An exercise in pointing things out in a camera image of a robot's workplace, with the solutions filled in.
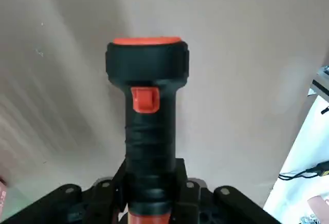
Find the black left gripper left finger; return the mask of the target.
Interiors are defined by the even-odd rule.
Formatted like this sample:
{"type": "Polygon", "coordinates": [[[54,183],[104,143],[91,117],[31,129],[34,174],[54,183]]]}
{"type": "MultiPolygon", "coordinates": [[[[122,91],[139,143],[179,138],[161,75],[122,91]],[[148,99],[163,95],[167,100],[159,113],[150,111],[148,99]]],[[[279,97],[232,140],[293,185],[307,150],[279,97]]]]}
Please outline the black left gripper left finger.
{"type": "Polygon", "coordinates": [[[113,178],[98,179],[89,189],[65,184],[28,205],[2,223],[128,223],[122,217],[126,199],[125,162],[113,178]]]}

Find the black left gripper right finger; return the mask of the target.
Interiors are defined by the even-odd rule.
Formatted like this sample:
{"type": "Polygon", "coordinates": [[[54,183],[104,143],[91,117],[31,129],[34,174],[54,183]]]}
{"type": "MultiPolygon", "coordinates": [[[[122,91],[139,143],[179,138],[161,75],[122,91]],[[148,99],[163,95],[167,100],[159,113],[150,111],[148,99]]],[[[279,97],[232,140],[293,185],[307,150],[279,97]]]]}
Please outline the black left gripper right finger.
{"type": "Polygon", "coordinates": [[[169,223],[279,223],[242,192],[219,186],[213,192],[187,177],[185,161],[176,159],[176,192],[169,223]]]}

